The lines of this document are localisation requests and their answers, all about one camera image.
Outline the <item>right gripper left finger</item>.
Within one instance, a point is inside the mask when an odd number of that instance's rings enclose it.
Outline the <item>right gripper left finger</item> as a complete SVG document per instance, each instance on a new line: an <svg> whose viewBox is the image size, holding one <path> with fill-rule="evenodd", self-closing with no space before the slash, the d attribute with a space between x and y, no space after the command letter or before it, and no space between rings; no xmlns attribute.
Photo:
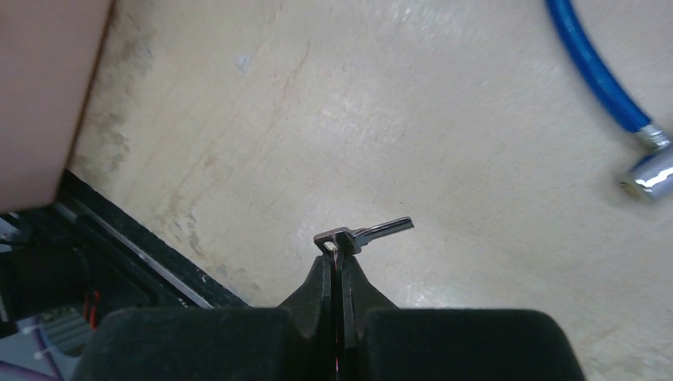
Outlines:
<svg viewBox="0 0 673 381"><path fill-rule="evenodd" d="M337 324L333 305L333 262L315 258L300 287L279 305L290 315L298 332L293 361L300 380L337 378Z"/></svg>

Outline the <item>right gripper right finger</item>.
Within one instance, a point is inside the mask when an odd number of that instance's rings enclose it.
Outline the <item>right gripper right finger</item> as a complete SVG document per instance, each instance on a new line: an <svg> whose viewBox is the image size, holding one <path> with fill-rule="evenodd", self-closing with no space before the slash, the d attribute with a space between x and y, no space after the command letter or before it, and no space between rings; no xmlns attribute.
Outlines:
<svg viewBox="0 0 673 381"><path fill-rule="evenodd" d="M369 282L354 255L340 257L336 278L336 378L361 380L366 374L367 314L374 310L396 310L398 307Z"/></svg>

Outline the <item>pair of silver keys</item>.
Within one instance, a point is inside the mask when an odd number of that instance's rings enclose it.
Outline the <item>pair of silver keys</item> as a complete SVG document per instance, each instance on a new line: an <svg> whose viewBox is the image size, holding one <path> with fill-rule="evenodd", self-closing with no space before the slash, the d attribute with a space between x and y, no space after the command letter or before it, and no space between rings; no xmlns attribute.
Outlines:
<svg viewBox="0 0 673 381"><path fill-rule="evenodd" d="M348 256L361 253L362 247L373 240L412 229L410 217L400 217L367 228L350 229L340 227L319 233L313 238L314 244L326 255Z"/></svg>

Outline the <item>blue cable lock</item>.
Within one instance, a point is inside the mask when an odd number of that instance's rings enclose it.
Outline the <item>blue cable lock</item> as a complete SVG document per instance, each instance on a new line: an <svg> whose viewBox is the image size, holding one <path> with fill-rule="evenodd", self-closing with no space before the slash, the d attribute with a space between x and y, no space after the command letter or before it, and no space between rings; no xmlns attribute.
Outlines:
<svg viewBox="0 0 673 381"><path fill-rule="evenodd" d="M619 180L631 198L656 202L672 194L672 135L629 96L585 33L572 2L546 1L548 14L575 68L608 114L647 155Z"/></svg>

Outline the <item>pink plastic storage box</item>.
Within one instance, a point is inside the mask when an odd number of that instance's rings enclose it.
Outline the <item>pink plastic storage box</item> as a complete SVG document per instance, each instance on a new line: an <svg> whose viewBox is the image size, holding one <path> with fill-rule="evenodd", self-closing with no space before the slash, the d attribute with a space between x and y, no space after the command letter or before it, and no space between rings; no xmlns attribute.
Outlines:
<svg viewBox="0 0 673 381"><path fill-rule="evenodd" d="M110 1L1 3L1 211L56 197L98 61Z"/></svg>

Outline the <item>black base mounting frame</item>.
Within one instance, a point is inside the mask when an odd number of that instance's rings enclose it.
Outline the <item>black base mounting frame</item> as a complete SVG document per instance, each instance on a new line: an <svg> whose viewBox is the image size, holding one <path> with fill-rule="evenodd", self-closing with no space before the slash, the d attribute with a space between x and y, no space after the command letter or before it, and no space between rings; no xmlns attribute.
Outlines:
<svg viewBox="0 0 673 381"><path fill-rule="evenodd" d="M244 302L76 175L56 200L1 216L1 335L71 307L91 326L133 307Z"/></svg>

